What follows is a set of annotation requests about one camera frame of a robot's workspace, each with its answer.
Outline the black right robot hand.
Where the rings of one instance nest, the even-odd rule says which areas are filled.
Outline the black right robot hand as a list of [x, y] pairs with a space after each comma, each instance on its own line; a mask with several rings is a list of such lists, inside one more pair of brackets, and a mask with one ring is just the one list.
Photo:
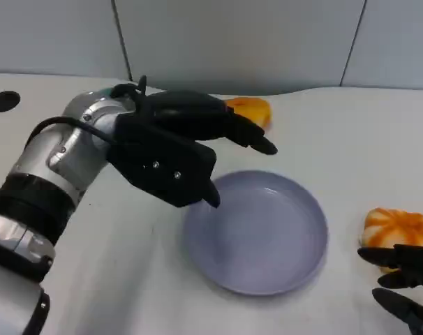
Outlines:
[[375, 266], [392, 270], [378, 279], [380, 286], [372, 289], [373, 298], [388, 313], [406, 323], [411, 334], [423, 334], [423, 305], [394, 291], [423, 287], [423, 246], [361, 247], [357, 253]]

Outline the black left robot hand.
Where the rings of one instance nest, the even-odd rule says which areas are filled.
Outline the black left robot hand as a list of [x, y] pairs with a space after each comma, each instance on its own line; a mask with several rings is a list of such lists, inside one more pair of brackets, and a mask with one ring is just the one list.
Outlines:
[[151, 125], [193, 141], [226, 138], [265, 155], [278, 152], [265, 137], [272, 109], [261, 98], [221, 100], [194, 91], [163, 91], [145, 97], [138, 112]]

